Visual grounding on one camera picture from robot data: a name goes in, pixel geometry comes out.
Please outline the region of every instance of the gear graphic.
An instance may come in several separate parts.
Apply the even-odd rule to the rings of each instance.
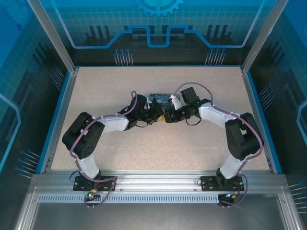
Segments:
[[[173,13],[173,9],[179,9],[179,4],[182,3],[183,0],[136,0],[139,10],[157,17],[161,14],[166,16],[167,13]]]
[[[23,23],[28,14],[28,3],[26,0],[2,0],[2,4],[18,24]]]

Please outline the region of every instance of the beige work surface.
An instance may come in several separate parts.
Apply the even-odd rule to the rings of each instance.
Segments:
[[[153,92],[173,93],[187,81],[206,85],[221,108],[252,113],[239,67],[80,68],[51,169],[77,169],[61,138],[81,112],[115,114],[130,104],[132,90],[146,97]],[[193,87],[201,99],[210,98],[203,88]],[[225,131],[205,120],[197,126],[159,121],[146,128],[107,133],[94,151],[101,170],[215,170],[228,155]],[[268,168],[264,154],[245,166]]]

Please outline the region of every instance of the robotic arm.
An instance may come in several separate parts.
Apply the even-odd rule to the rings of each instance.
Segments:
[[[237,176],[237,172],[242,169],[246,160],[259,150],[259,140],[244,124],[245,122],[242,122],[242,119],[261,137],[256,122],[250,113],[242,115],[230,113],[216,107],[208,99],[200,100],[192,87],[181,91],[181,95],[185,105],[182,105],[175,95],[170,96],[169,102],[172,106],[168,108],[162,107],[155,99],[152,103],[148,103],[145,96],[137,95],[137,101],[134,97],[131,104],[126,107],[127,111],[131,110],[129,113],[123,109],[116,115],[105,116],[101,119],[86,112],[81,113],[64,134],[62,142],[68,150],[71,150],[85,127],[97,120],[77,142],[73,155],[82,174],[87,175],[89,179],[99,180],[101,175],[94,161],[93,151],[102,134],[129,130],[136,126],[138,121],[152,125],[163,117],[167,123],[176,123],[196,116],[199,119],[211,121],[226,131],[230,154],[226,162],[217,170],[216,175],[216,180],[222,188],[227,181]]]

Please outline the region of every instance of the blue wall panel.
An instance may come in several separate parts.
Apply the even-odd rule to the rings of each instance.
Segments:
[[[131,65],[116,49],[129,49],[134,65],[242,64],[274,3],[43,1],[75,64],[91,66]]]
[[[21,152],[41,154],[67,70],[25,0],[0,0],[0,50],[0,229],[13,229],[36,168]]]
[[[250,72],[290,184],[307,183],[306,1],[290,0]]]

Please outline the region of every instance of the enclosure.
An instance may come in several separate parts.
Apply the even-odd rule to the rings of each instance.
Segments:
[[[299,0],[0,1],[0,228],[305,229],[306,9]],[[115,114],[132,90],[172,94],[190,81],[255,117],[264,152],[242,171],[244,201],[222,210],[221,192],[198,185],[226,160],[225,131],[159,121],[100,139],[97,166],[118,182],[87,210],[61,141],[76,117]]]

